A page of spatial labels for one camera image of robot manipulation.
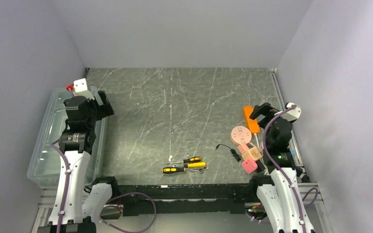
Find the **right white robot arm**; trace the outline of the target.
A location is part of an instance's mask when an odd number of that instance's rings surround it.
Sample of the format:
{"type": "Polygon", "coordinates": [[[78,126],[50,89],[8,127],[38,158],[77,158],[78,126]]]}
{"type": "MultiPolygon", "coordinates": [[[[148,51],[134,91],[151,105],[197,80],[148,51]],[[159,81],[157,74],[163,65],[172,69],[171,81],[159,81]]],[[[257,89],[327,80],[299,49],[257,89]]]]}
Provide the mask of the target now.
{"type": "Polygon", "coordinates": [[[298,186],[302,169],[289,149],[293,123],[300,115],[301,109],[290,102],[282,111],[266,102],[256,105],[250,114],[250,119],[263,117],[259,126],[264,130],[262,145],[268,175],[255,178],[248,195],[261,202],[275,233],[315,232],[298,186]]]}

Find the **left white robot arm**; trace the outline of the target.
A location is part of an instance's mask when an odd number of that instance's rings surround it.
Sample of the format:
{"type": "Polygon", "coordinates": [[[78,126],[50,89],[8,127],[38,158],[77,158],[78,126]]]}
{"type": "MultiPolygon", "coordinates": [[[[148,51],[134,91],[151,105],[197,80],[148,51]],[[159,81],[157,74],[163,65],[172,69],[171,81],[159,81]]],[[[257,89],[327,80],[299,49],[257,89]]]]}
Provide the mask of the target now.
{"type": "Polygon", "coordinates": [[[65,129],[51,147],[60,155],[60,178],[52,213],[39,233],[94,233],[96,222],[106,203],[119,200],[120,190],[114,178],[100,178],[83,200],[86,170],[96,139],[96,123],[114,114],[103,90],[95,97],[74,94],[64,101],[65,129]]]}

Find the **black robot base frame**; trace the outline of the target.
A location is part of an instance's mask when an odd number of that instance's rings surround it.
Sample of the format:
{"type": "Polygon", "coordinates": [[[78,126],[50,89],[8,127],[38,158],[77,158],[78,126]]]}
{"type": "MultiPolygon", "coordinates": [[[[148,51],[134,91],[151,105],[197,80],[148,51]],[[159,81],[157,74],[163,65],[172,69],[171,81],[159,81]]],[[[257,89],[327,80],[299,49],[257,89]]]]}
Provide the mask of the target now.
{"type": "Polygon", "coordinates": [[[92,184],[112,186],[109,204],[121,204],[124,216],[143,214],[184,214],[229,212],[243,214],[245,205],[259,202],[259,187],[272,184],[271,178],[252,177],[248,183],[119,185],[115,177],[97,178],[92,184]]]}

